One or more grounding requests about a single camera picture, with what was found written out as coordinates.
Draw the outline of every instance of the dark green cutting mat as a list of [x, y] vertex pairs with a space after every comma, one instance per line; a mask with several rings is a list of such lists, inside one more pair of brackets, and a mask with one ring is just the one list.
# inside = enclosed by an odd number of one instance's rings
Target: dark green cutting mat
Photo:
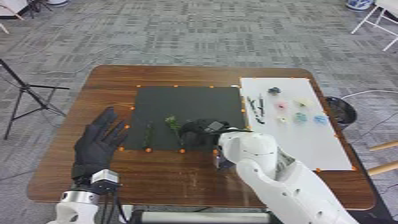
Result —
[[[144, 87], [135, 98], [128, 130], [126, 149], [142, 149], [148, 123], [153, 122], [153, 150], [180, 149], [176, 135], [165, 125], [174, 115], [183, 125], [197, 119], [228, 121], [236, 128], [245, 127], [240, 89], [231, 87]], [[212, 147], [187, 150], [212, 150]]]

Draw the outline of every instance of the gloved hand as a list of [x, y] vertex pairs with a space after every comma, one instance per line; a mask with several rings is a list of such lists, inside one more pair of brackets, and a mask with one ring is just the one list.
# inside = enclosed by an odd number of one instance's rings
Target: gloved hand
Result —
[[75, 164], [71, 178], [75, 181], [91, 178], [92, 174], [108, 169], [114, 151], [126, 139], [124, 121], [110, 129], [117, 114], [108, 107], [92, 123], [85, 126], [84, 136], [75, 145]]

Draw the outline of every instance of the black cable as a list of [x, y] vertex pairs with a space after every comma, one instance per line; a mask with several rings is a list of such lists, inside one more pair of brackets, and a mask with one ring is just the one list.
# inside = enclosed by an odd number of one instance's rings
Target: black cable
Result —
[[208, 210], [212, 207], [204, 207], [201, 209], [197, 209], [194, 212], [203, 212], [204, 210]]
[[377, 128], [377, 126], [384, 123], [384, 122], [387, 122], [387, 120], [395, 117], [395, 115], [398, 114], [398, 112], [396, 113], [393, 113], [393, 115], [377, 123], [377, 125], [371, 127], [371, 129], [370, 129], [370, 131], [359, 136], [359, 138], [355, 139], [355, 141], [354, 142], [350, 142], [350, 144], [354, 144], [361, 139], [363, 139], [363, 137], [371, 133], [371, 131], [375, 130], [375, 128]]
[[53, 123], [52, 123], [52, 121], [50, 121], [50, 119], [48, 119], [48, 117], [46, 117], [46, 115], [45, 115], [43, 110], [41, 110], [41, 116], [45, 117], [45, 120], [46, 120], [48, 124], [52, 125], [52, 127], [53, 127], [53, 128], [59, 128], [59, 127], [53, 125]]
[[114, 193], [114, 197], [116, 197], [116, 205], [117, 205], [121, 218], [123, 218], [124, 222], [128, 223], [128, 218], [126, 218], [126, 214], [124, 214], [123, 207], [121, 207], [121, 200], [119, 200], [119, 196], [117, 196], [117, 191]]
[[112, 208], [110, 208], [110, 213], [108, 213], [108, 220], [107, 220], [107, 224], [110, 224], [110, 220], [112, 220], [112, 216], [114, 216], [114, 211], [116, 211], [116, 194], [114, 194], [114, 201], [112, 201]]
[[396, 187], [396, 186], [398, 186], [398, 184], [393, 184], [393, 185], [384, 189], [384, 191], [380, 192], [380, 194], [386, 194], [387, 191], [389, 191], [389, 189], [391, 189], [393, 187]]
[[34, 173], [34, 171], [36, 171], [36, 170], [30, 170], [30, 171], [27, 171], [27, 172], [23, 172], [23, 173], [18, 173], [16, 175], [13, 175], [13, 176], [2, 178], [0, 181], [9, 180], [11, 178], [16, 178], [16, 177], [20, 177], [21, 175], [25, 175], [25, 174], [29, 174], [29, 173]]
[[105, 221], [107, 208], [108, 208], [108, 194], [105, 194], [105, 205], [103, 205], [101, 224], [103, 224], [103, 221]]

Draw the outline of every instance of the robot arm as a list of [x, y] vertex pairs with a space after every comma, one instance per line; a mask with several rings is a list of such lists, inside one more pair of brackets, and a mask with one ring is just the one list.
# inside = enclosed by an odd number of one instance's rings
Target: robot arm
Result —
[[357, 223], [318, 175], [283, 152], [270, 135], [224, 133], [219, 147], [226, 159], [236, 164], [240, 178], [283, 223]]

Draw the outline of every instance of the gray carpet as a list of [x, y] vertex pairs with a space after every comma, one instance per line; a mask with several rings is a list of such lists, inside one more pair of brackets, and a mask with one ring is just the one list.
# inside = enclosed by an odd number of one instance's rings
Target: gray carpet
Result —
[[[36, 19], [27, 14], [27, 21], [2, 21], [11, 31], [0, 33], [2, 58], [29, 82], [71, 87], [53, 98], [64, 111], [100, 64], [306, 68], [325, 95], [396, 91], [398, 44], [382, 52], [393, 36], [370, 25], [350, 35], [363, 17], [343, 0], [71, 0], [53, 12], [43, 9]], [[16, 94], [0, 80], [2, 129]], [[398, 94], [370, 93], [347, 100], [359, 120], [345, 135], [370, 168], [398, 160], [398, 148], [368, 150], [398, 140], [398, 116], [366, 134], [398, 112]], [[34, 106], [25, 99], [21, 109]], [[37, 113], [16, 122], [11, 140], [0, 140], [0, 224], [46, 223], [55, 217], [53, 204], [27, 198], [27, 184], [60, 123], [62, 117]], [[396, 215], [398, 187], [389, 186], [398, 171], [373, 181]]]

